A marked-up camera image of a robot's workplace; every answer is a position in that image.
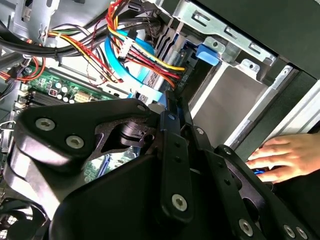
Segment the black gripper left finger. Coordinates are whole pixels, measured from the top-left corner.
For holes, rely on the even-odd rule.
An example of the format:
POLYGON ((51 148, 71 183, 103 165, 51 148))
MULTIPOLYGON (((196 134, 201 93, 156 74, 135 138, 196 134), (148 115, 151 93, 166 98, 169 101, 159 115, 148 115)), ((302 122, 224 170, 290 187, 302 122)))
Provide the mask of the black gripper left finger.
MULTIPOLYGON (((105 154, 139 147, 139 157, 155 157, 162 165, 176 158, 189 167, 173 99, 159 113, 134 98, 31 107, 17 117, 13 140, 10 166, 25 182, 16 190, 36 195, 51 220, 67 196, 88 184, 86 163, 105 154)), ((194 217, 187 212, 192 187, 182 188, 184 194, 167 199, 170 190, 162 187, 160 204, 166 216, 185 224, 194 217)))

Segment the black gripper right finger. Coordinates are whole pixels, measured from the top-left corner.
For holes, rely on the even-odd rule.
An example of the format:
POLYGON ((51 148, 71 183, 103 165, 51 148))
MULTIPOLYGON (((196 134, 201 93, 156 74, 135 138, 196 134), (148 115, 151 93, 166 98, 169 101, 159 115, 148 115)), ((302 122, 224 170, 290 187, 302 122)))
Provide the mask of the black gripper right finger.
POLYGON ((261 182, 229 147, 213 148, 207 134, 193 125, 188 104, 179 100, 181 132, 192 148, 191 166, 205 175, 222 204, 224 240, 311 240, 313 233, 261 182))

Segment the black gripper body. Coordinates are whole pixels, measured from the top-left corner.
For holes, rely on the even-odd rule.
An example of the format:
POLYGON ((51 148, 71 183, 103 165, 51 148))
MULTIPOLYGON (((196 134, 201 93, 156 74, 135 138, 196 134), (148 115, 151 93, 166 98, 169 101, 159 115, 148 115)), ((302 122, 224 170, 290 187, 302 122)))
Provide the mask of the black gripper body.
POLYGON ((232 231, 215 188, 173 157, 166 164, 140 156, 68 195, 49 228, 51 240, 231 240, 232 231), (163 212, 161 190, 183 195, 190 184, 187 212, 176 222, 163 212))

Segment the person's bare hand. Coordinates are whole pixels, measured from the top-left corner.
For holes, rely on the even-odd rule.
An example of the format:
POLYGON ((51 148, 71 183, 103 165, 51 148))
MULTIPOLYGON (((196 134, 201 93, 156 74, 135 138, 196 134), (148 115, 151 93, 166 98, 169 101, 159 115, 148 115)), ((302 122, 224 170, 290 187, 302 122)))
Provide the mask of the person's bare hand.
POLYGON ((246 165, 252 170, 269 168, 257 176, 273 184, 311 174, 320 169, 320 134, 273 137, 251 154, 246 165))

